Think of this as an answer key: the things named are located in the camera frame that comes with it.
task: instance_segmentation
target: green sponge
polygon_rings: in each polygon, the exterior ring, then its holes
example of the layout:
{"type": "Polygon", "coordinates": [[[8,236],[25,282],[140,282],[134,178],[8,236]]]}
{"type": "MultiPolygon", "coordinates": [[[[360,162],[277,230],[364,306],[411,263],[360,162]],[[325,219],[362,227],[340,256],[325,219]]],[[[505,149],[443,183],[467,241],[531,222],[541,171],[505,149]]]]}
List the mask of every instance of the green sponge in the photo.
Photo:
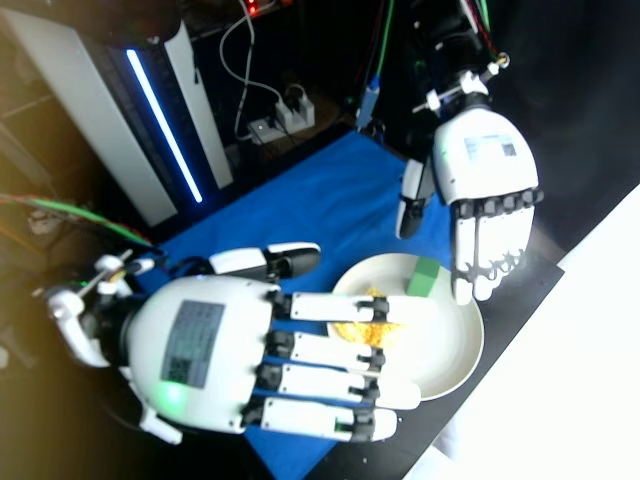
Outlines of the green sponge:
{"type": "Polygon", "coordinates": [[[428,297],[436,278],[438,278],[438,270],[440,270],[440,264],[432,258],[418,258],[416,269],[409,281],[407,295],[411,297],[428,297]]]}

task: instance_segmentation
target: table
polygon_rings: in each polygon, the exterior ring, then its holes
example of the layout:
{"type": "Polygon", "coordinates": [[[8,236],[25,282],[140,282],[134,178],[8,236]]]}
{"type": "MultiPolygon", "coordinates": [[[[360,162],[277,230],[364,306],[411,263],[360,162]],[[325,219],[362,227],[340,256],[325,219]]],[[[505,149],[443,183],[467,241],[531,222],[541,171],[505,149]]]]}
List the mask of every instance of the table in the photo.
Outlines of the table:
{"type": "MultiPolygon", "coordinates": [[[[283,281],[283,289],[289,292],[330,291],[349,267],[381,253],[428,256],[448,267],[451,262],[449,209],[437,198],[425,211],[418,234],[403,241],[394,237],[403,171],[404,163],[397,157],[352,132],[176,236],[164,248],[179,260],[192,255],[209,256],[230,248],[288,241],[317,242],[323,251],[322,263],[307,275],[283,281]]],[[[540,293],[527,297],[529,308],[520,308],[513,299],[504,301],[509,293],[513,294],[513,289],[521,288],[518,276],[514,275],[503,288],[504,293],[483,311],[487,320],[487,348],[476,374],[454,394],[427,402],[413,412],[402,413],[406,420],[393,439],[333,448],[335,442],[332,441],[249,428],[246,433],[249,442],[279,480],[302,478],[316,465],[311,478],[399,478],[433,441],[504,350],[531,309],[544,298],[549,285],[555,283],[553,278],[559,278],[559,271],[554,268],[540,258],[533,258],[529,268],[521,272],[521,282],[528,282],[527,273],[551,279],[544,280],[540,288],[528,289],[540,293]]],[[[166,278],[158,274],[141,277],[141,283],[149,290],[165,281],[166,278]]],[[[277,324],[278,328],[289,330],[321,331],[317,324],[277,324]]]]}

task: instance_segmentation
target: white robotic hand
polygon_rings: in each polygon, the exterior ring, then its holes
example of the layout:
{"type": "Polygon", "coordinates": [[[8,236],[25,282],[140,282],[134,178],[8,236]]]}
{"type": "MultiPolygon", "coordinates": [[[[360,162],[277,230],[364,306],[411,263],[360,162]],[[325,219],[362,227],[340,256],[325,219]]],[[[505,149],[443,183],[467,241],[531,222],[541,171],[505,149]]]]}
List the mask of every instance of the white robotic hand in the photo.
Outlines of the white robotic hand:
{"type": "Polygon", "coordinates": [[[435,191],[435,174],[443,200],[452,207],[452,289],[460,305],[472,297],[487,300],[520,263],[534,206],[543,197],[527,142],[509,120],[488,108],[487,95],[480,77],[466,72],[455,89],[443,96],[431,91],[414,109],[439,114],[440,100],[448,98],[459,113],[435,131],[433,173],[425,163],[407,163],[398,211],[396,235],[406,238],[420,226],[435,191]]]}
{"type": "Polygon", "coordinates": [[[183,263],[194,269],[185,272],[190,276],[135,299],[121,273],[143,273],[154,268],[154,261],[103,257],[90,285],[98,306],[113,308],[89,315],[84,315],[82,299],[88,290],[55,288],[47,298],[53,320],[79,361],[119,367],[142,403],[143,430],[169,443],[180,443],[181,427],[242,433],[251,424],[340,441],[374,441],[396,430],[396,414],[386,408],[419,405],[417,385],[385,375],[381,349],[272,330],[272,320],[407,323],[431,307],[429,299],[285,294],[267,282],[315,267],[320,259],[315,244],[194,259],[183,263]]]}

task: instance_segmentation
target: plate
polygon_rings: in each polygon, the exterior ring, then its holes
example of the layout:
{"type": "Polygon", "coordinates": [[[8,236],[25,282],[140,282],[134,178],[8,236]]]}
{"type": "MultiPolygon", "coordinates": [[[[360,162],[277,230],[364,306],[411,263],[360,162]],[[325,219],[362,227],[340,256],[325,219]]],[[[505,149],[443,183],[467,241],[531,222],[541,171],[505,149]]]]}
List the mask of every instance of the plate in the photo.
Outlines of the plate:
{"type": "MultiPolygon", "coordinates": [[[[418,257],[389,253],[367,258],[338,281],[334,293],[366,294],[375,287],[384,295],[405,295],[418,257]]],[[[473,373],[484,345],[482,315],[475,301],[460,306],[451,294],[451,272],[440,267],[429,293],[433,308],[411,335],[384,349],[385,374],[408,378],[420,386],[422,400],[451,393],[473,373]]],[[[342,339],[327,325],[330,337],[342,339]]]]}

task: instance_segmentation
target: led light strip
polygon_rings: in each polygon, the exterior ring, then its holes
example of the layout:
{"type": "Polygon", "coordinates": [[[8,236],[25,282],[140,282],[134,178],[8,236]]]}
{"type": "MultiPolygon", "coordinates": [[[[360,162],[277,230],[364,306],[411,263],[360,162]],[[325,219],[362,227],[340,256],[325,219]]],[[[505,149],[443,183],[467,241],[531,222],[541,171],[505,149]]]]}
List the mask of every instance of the led light strip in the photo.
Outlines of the led light strip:
{"type": "Polygon", "coordinates": [[[127,58],[129,59],[129,63],[133,68],[133,71],[138,78],[138,83],[142,87],[142,91],[144,92],[145,97],[147,97],[147,101],[151,106],[151,110],[153,111],[156,120],[158,121],[158,125],[160,125],[160,129],[164,134],[164,137],[167,139],[167,143],[169,144],[169,148],[173,153],[173,156],[178,163],[178,167],[180,167],[180,171],[182,172],[182,176],[187,181],[187,185],[189,185],[189,189],[191,190],[191,194],[197,203],[202,202],[202,195],[200,195],[200,190],[198,190],[198,186],[196,185],[191,172],[189,171],[189,167],[187,166],[187,162],[182,156],[182,152],[180,151],[180,147],[178,147],[178,143],[176,142],[175,137],[173,136],[173,132],[169,128],[169,124],[167,123],[167,119],[160,108],[160,104],[158,103],[158,99],[156,98],[155,93],[153,93],[153,89],[151,88],[151,84],[149,83],[149,79],[147,78],[147,74],[144,72],[142,68],[142,64],[140,63],[140,59],[138,58],[138,54],[135,50],[127,50],[127,58]]]}

